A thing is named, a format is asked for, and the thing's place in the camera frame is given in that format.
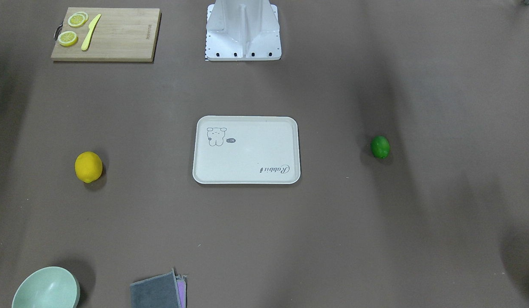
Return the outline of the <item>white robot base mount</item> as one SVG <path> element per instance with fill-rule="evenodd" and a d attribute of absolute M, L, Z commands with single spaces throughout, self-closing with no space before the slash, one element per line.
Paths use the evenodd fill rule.
<path fill-rule="evenodd" d="M 207 7 L 205 60 L 282 57 L 278 8 L 268 0 L 217 0 Z"/>

